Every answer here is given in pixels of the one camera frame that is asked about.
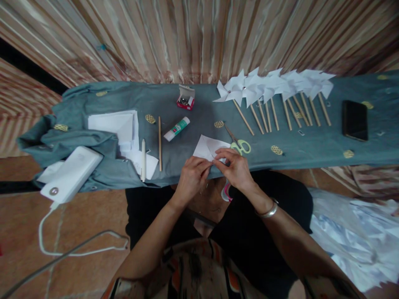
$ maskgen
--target woman's right hand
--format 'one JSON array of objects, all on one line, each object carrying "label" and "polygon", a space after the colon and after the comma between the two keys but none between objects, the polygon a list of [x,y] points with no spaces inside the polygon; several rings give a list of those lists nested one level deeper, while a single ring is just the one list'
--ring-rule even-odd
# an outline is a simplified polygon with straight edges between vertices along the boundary
[{"label": "woman's right hand", "polygon": [[[254,187],[255,182],[249,172],[248,161],[233,149],[221,148],[212,163],[222,172],[229,182],[241,192]],[[226,166],[219,159],[226,158]]]}]

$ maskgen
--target tiled floor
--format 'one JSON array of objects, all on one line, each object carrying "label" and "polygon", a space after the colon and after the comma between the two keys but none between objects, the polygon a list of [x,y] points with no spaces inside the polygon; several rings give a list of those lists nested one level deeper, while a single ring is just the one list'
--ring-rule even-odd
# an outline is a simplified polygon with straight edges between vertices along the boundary
[{"label": "tiled floor", "polygon": [[[31,157],[0,159],[0,181],[30,180],[39,167]],[[351,191],[320,169],[280,171],[309,187],[353,197]],[[220,197],[224,179],[210,180],[195,197],[190,208],[218,222],[228,203]],[[39,193],[0,198],[0,294],[14,283],[52,260],[40,252],[37,229],[51,202]],[[65,252],[92,235],[106,229],[125,234],[127,223],[124,190],[78,194],[59,207],[45,222],[44,245],[49,251]],[[103,236],[81,252],[108,246],[120,247],[123,241]],[[13,298],[100,298],[128,251],[107,251],[85,257],[69,257],[22,286]],[[369,298],[394,298],[397,285],[372,290]],[[292,298],[302,297],[301,285]]]}]

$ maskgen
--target table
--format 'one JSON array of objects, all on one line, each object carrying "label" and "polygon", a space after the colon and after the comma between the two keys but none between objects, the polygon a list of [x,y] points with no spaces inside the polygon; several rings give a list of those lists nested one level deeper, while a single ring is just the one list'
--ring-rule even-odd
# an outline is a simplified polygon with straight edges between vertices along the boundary
[{"label": "table", "polygon": [[[176,106],[179,96],[177,84],[146,84],[135,82],[98,82],[81,85],[68,90],[63,102],[53,107],[55,116],[46,116],[36,128],[24,134],[19,144],[33,155],[42,167],[46,167],[68,153],[77,145],[90,146],[104,154],[104,160],[81,191],[92,189],[123,189],[143,186],[129,161],[116,159],[115,138],[110,133],[101,134],[87,130],[87,117],[92,114],[110,113],[136,109],[139,115],[140,140],[145,138],[150,155],[158,158],[158,125],[145,120],[151,114],[162,119],[163,134],[184,116],[190,124],[171,142],[163,138],[163,171],[155,171],[153,179],[146,181],[147,186],[166,186],[175,184],[180,170],[197,145],[201,134],[231,142],[226,129],[216,128],[214,123],[226,121],[229,129],[238,139],[244,139],[252,146],[246,155],[250,170],[259,169],[301,169],[314,167],[344,166],[355,164],[397,164],[399,162],[399,71],[381,74],[369,74],[348,78],[333,78],[334,88],[329,96],[327,107],[332,126],[325,121],[318,99],[314,104],[321,122],[318,127],[313,118],[313,126],[307,127],[301,120],[302,136],[292,117],[293,130],[288,129],[280,95],[274,96],[276,114],[280,130],[276,130],[271,107],[272,132],[262,135],[250,109],[246,109],[245,100],[241,110],[255,135],[252,136],[232,101],[214,103],[219,98],[216,85],[191,85],[195,89],[195,104],[192,111]],[[368,110],[369,141],[359,142],[342,135],[342,101],[368,101],[374,108]],[[255,107],[260,119],[259,109]],[[69,126],[69,131],[48,130],[57,124]],[[38,148],[38,140],[45,145]],[[277,146],[283,155],[271,151]],[[351,150],[354,157],[347,159],[344,152]],[[211,168],[209,177],[222,174]]]}]

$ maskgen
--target glue stick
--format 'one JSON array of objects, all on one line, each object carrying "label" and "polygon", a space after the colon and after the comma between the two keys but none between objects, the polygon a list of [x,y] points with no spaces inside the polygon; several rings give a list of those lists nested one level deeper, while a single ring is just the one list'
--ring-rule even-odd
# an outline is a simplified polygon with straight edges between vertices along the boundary
[{"label": "glue stick", "polygon": [[171,141],[177,134],[179,134],[187,125],[190,123],[190,120],[187,117],[184,117],[181,121],[179,121],[170,131],[167,131],[163,137],[167,141]]}]

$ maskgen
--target bangle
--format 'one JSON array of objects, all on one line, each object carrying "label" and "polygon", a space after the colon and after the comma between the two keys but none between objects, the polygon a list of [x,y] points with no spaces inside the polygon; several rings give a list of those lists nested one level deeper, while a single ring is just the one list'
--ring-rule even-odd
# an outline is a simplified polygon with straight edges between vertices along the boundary
[{"label": "bangle", "polygon": [[270,218],[271,216],[273,216],[278,208],[278,201],[275,199],[273,200],[273,207],[271,208],[271,210],[269,212],[266,212],[264,214],[259,214],[256,210],[255,210],[255,214],[258,215],[260,218]]}]

